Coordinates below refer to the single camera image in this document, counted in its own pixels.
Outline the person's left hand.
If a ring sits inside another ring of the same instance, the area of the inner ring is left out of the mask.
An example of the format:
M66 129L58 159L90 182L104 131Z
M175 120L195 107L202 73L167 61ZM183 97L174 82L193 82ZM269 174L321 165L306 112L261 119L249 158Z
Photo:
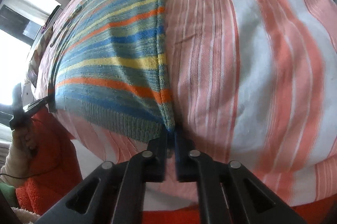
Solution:
M12 131L12 142L5 166L23 170L27 169L32 159L32 151L37 148L37 140L32 121Z

